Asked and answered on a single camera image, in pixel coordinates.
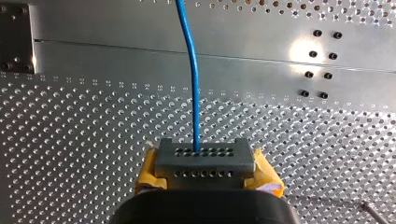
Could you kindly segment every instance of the perforated metal panel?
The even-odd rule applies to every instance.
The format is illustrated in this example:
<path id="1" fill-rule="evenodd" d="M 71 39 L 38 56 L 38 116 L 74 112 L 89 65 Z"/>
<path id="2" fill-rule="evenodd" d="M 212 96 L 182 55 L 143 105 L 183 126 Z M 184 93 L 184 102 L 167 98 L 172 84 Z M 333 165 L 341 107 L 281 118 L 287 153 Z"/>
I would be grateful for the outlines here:
<path id="1" fill-rule="evenodd" d="M 395 4 L 186 3 L 203 141 L 262 148 L 303 223 L 374 223 L 362 201 L 396 222 Z M 0 77 L 0 223 L 106 223 L 132 197 L 147 141 L 191 141 L 175 4 L 30 5 L 38 74 Z"/>

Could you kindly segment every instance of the black screw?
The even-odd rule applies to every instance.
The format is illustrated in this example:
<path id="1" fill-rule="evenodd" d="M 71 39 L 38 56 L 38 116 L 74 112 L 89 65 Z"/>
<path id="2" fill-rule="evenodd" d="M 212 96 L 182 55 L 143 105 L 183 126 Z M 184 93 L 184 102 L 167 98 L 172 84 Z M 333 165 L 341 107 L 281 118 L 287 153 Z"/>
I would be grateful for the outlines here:
<path id="1" fill-rule="evenodd" d="M 7 8 L 5 6 L 0 6 L 0 13 L 7 12 Z"/>
<path id="2" fill-rule="evenodd" d="M 5 69 L 7 69 L 7 70 L 11 69 L 12 66 L 13 66 L 12 63 L 5 63 L 5 64 L 3 64 L 3 67 L 4 67 Z"/>
<path id="3" fill-rule="evenodd" d="M 314 36 L 320 37 L 323 33 L 320 30 L 314 31 Z"/>
<path id="4" fill-rule="evenodd" d="M 337 55 L 336 53 L 330 53 L 330 54 L 329 54 L 329 58 L 330 58 L 331 60 L 336 60 L 336 59 L 338 58 L 338 55 Z"/>
<path id="5" fill-rule="evenodd" d="M 305 76 L 306 76 L 306 77 L 309 77 L 309 78 L 312 78 L 312 77 L 314 76 L 314 74 L 313 74 L 312 72 L 310 72 L 310 71 L 307 71 L 307 72 L 305 73 Z"/>
<path id="6" fill-rule="evenodd" d="M 336 38 L 336 39 L 341 39 L 341 37 L 343 37 L 343 34 L 341 34 L 340 32 L 335 32 L 332 37 Z"/>
<path id="7" fill-rule="evenodd" d="M 329 98 L 329 94 L 327 94 L 326 92 L 323 91 L 319 94 L 319 97 L 322 99 L 327 99 L 327 98 Z"/>
<path id="8" fill-rule="evenodd" d="M 25 70 L 26 72 L 28 72 L 28 71 L 32 70 L 32 68 L 33 68 L 32 65 L 27 64 L 27 65 L 25 65 L 25 66 L 23 67 L 23 70 Z"/>
<path id="9" fill-rule="evenodd" d="M 303 97 L 308 97 L 309 91 L 300 91 L 300 95 L 302 95 Z"/>
<path id="10" fill-rule="evenodd" d="M 20 14 L 26 15 L 27 14 L 27 9 L 25 7 L 20 8 Z"/>
<path id="11" fill-rule="evenodd" d="M 311 50 L 309 52 L 309 56 L 311 56 L 312 58 L 316 58 L 318 56 L 318 53 L 316 51 L 314 51 L 314 50 Z"/>
<path id="12" fill-rule="evenodd" d="M 324 78 L 326 79 L 332 79 L 332 74 L 331 73 L 325 73 Z"/>

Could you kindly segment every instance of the metal bracket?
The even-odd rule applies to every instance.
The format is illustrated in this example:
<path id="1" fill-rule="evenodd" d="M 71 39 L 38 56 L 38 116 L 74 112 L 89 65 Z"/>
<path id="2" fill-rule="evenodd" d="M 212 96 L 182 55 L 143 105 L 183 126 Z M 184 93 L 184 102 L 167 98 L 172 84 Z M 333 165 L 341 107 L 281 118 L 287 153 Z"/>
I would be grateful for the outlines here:
<path id="1" fill-rule="evenodd" d="M 32 31 L 29 6 L 0 4 L 0 71 L 33 74 Z"/>

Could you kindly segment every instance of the blue cable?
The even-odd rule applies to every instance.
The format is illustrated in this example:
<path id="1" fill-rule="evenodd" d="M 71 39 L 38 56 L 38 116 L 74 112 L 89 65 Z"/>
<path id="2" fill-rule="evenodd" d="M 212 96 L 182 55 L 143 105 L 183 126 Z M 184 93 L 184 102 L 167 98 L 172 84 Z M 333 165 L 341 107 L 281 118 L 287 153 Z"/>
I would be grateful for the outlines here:
<path id="1" fill-rule="evenodd" d="M 190 57 L 191 68 L 191 86 L 192 86 L 192 130 L 193 130 L 193 147 L 195 152 L 200 151 L 199 142 L 199 78 L 198 62 L 195 53 L 194 40 L 189 26 L 189 21 L 184 8 L 184 0 L 176 0 L 177 14 L 180 19 L 181 28 L 183 29 L 184 38 L 186 39 L 187 49 Z"/>

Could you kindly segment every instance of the black plastic part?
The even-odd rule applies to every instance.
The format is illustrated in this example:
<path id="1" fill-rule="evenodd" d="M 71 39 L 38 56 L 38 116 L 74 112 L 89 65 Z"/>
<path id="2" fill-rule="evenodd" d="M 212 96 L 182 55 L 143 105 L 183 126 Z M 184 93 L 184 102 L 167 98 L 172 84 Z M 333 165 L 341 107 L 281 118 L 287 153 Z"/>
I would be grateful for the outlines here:
<path id="1" fill-rule="evenodd" d="M 303 97 L 308 97 L 309 91 L 300 91 L 300 95 L 302 95 Z"/>
<path id="2" fill-rule="evenodd" d="M 0 3 L 0 71 L 35 72 L 29 6 Z"/>
<path id="3" fill-rule="evenodd" d="M 166 178 L 169 189 L 241 189 L 254 176 L 254 160 L 246 138 L 234 143 L 191 143 L 161 140 L 155 158 L 155 176 Z"/>
<path id="4" fill-rule="evenodd" d="M 332 79 L 332 74 L 331 73 L 325 73 L 324 78 L 326 79 Z"/>
<path id="5" fill-rule="evenodd" d="M 314 36 L 317 36 L 317 37 L 320 37 L 322 34 L 323 34 L 323 33 L 321 32 L 321 30 L 316 30 L 316 31 L 314 31 L 314 33 L 313 33 L 313 35 L 314 35 Z"/>
<path id="6" fill-rule="evenodd" d="M 336 53 L 330 53 L 329 54 L 329 59 L 336 60 L 337 58 L 338 58 L 338 55 Z"/>
<path id="7" fill-rule="evenodd" d="M 326 92 L 323 91 L 319 94 L 319 97 L 322 99 L 327 99 L 327 98 L 329 98 L 329 94 L 327 94 Z"/>
<path id="8" fill-rule="evenodd" d="M 334 37 L 335 39 L 341 39 L 341 37 L 343 37 L 343 34 L 340 32 L 335 32 L 332 37 Z"/>
<path id="9" fill-rule="evenodd" d="M 318 53 L 317 53 L 316 51 L 314 51 L 314 50 L 311 50 L 311 51 L 309 52 L 309 56 L 310 56 L 311 58 L 316 58 L 316 57 L 318 56 Z"/>
<path id="10" fill-rule="evenodd" d="M 314 74 L 312 72 L 310 72 L 310 71 L 307 71 L 305 73 L 305 76 L 308 77 L 308 78 L 312 78 L 314 76 Z"/>
<path id="11" fill-rule="evenodd" d="M 298 224 L 294 210 L 257 190 L 154 190 L 124 203 L 110 224 Z"/>

